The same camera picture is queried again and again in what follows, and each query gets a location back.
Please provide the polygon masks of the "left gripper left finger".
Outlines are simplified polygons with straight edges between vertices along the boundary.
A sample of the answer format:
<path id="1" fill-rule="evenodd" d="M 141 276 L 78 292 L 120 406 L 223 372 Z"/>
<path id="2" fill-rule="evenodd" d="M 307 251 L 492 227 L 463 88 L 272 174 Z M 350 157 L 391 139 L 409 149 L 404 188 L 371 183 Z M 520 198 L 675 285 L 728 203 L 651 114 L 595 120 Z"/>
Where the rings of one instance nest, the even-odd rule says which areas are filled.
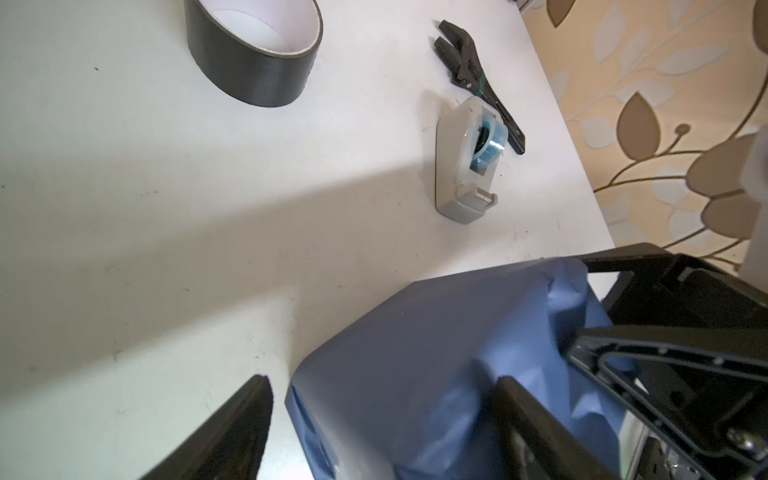
<path id="1" fill-rule="evenodd" d="M 273 411 L 266 376 L 252 376 L 146 479 L 254 479 Z"/>

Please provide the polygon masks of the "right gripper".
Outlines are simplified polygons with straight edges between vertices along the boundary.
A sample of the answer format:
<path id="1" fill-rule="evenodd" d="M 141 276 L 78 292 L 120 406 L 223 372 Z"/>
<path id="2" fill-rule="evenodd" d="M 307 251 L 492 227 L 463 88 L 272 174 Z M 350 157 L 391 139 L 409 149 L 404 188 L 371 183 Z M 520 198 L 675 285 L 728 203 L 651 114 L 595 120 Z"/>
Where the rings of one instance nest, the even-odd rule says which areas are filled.
<path id="1" fill-rule="evenodd" d="M 706 479 L 767 475 L 767 297 L 683 254 L 638 243 L 576 256 L 616 273 L 606 328 L 564 358 Z"/>

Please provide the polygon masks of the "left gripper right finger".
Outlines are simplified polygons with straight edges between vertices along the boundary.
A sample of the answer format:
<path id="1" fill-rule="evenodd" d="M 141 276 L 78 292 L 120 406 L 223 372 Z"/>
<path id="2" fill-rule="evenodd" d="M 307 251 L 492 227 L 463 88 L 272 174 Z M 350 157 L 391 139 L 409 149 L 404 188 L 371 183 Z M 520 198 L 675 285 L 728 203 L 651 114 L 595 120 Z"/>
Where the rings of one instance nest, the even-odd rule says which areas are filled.
<path id="1" fill-rule="evenodd" d="M 493 413 L 508 479 L 615 479 L 516 379 L 498 379 Z"/>

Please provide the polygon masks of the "white tape dispenser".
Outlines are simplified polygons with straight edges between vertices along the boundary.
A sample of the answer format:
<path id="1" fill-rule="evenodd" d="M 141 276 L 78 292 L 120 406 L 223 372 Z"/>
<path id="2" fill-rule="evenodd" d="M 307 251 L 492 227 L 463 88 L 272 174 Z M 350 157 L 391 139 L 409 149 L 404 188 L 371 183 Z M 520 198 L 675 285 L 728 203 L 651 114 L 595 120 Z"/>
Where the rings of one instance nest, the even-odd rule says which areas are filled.
<path id="1" fill-rule="evenodd" d="M 438 121 L 435 206 L 441 215 L 467 225 L 498 203 L 491 185 L 507 135 L 498 112 L 477 97 Z"/>

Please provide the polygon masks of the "black adjustable wrench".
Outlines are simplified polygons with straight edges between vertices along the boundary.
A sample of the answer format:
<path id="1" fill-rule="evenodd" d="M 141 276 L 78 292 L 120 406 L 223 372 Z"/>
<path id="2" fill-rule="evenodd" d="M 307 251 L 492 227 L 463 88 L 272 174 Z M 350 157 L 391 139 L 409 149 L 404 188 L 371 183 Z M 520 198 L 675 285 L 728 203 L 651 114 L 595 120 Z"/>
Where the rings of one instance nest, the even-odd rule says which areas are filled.
<path id="1" fill-rule="evenodd" d="M 471 35 L 447 20 L 440 21 L 438 29 L 441 36 L 434 41 L 434 50 L 450 72 L 451 82 L 498 112 L 508 130 L 508 143 L 518 155 L 523 155 L 526 151 L 526 137 L 493 90 Z"/>

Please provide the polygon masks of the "black tape roll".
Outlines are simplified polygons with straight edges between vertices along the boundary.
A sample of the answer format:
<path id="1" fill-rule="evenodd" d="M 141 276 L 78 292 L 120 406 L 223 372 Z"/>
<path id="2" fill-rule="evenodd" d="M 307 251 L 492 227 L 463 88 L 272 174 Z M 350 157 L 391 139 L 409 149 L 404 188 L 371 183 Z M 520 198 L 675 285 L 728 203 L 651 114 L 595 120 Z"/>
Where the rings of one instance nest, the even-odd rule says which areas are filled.
<path id="1" fill-rule="evenodd" d="M 305 88 L 324 24 L 315 1 L 186 1 L 188 49 L 229 96 L 276 108 Z"/>

